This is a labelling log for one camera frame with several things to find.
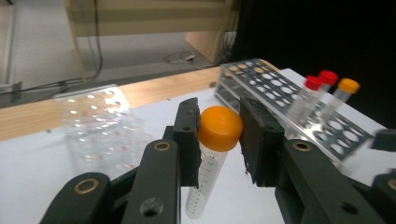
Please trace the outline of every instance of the metal screw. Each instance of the metal screw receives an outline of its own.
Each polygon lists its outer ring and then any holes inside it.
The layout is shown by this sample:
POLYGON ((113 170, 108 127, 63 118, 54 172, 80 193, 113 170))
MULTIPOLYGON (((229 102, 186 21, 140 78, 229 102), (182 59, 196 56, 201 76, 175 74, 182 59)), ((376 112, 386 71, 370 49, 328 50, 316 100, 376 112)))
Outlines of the metal screw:
POLYGON ((388 181, 388 185, 390 186, 391 189, 396 190, 396 179, 390 179, 388 181))
POLYGON ((75 185, 75 192, 77 194, 86 194, 89 193, 91 191, 93 191, 94 189, 96 189, 99 186, 99 181, 95 178, 88 178, 85 180, 81 180, 79 181, 76 185, 75 185))
POLYGON ((293 143, 293 147, 300 151, 310 151, 312 149, 311 146, 307 145, 304 142, 295 142, 293 143))
POLYGON ((167 142, 159 142, 154 145, 154 149, 158 151, 166 151, 171 147, 171 145, 167 142))

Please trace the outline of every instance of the orange cap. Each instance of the orange cap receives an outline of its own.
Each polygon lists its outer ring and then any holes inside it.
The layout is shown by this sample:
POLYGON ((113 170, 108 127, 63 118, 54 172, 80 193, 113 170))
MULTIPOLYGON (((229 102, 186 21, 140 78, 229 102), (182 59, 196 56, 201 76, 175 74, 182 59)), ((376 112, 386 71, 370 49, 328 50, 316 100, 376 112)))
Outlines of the orange cap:
POLYGON ((201 115, 199 140, 214 151, 229 151, 238 143, 242 129, 242 120, 233 110, 222 105, 211 106, 201 115))
POLYGON ((349 78, 343 78, 338 83, 338 88, 351 94, 356 93, 360 87, 359 83, 349 78))

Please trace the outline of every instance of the wooden edge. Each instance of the wooden edge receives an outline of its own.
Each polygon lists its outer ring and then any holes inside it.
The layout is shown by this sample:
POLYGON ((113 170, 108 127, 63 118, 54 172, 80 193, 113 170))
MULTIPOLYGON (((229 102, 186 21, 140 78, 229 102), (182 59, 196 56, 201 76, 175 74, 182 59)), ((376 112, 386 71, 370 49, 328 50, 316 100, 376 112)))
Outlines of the wooden edge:
MULTIPOLYGON (((220 67, 120 86, 131 108, 207 90, 219 80, 220 67)), ((54 100, 0 109, 0 141, 62 126, 62 109, 54 100)))

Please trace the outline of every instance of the red test tube cap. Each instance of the red test tube cap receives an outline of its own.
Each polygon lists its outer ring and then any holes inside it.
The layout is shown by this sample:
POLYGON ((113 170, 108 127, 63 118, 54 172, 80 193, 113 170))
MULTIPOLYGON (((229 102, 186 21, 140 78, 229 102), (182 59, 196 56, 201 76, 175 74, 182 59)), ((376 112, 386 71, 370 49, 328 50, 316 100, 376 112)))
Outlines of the red test tube cap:
POLYGON ((322 85, 322 83, 323 83, 322 80, 320 80, 318 77, 307 76, 305 81, 305 86, 309 90, 317 91, 322 85))
POLYGON ((330 86, 333 86, 338 81, 338 75, 329 70, 320 71, 318 78, 320 78, 324 84, 328 84, 330 86))

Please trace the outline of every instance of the test tube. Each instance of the test tube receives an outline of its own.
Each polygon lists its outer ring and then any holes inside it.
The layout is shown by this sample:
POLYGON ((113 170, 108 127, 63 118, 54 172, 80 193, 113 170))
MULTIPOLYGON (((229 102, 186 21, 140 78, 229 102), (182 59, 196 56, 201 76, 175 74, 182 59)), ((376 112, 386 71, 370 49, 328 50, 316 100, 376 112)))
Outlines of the test tube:
POLYGON ((329 91, 330 87, 338 81, 338 75, 329 70, 321 70, 319 72, 318 78, 323 82, 320 87, 322 94, 329 91))
POLYGON ((347 101, 350 95, 356 93, 360 87, 361 85, 352 79, 341 79, 332 100, 323 108, 319 120, 322 123, 326 123, 334 115, 334 112, 347 101))
POLYGON ((286 117, 296 125, 304 124, 320 99, 319 88, 321 85, 322 81, 318 77, 307 76, 304 86, 301 87, 286 117))
POLYGON ((205 210, 228 151, 233 149, 242 132, 242 120, 230 108, 211 106, 201 116, 199 140, 201 166, 198 188, 191 187, 186 202, 186 215, 199 218, 205 210))

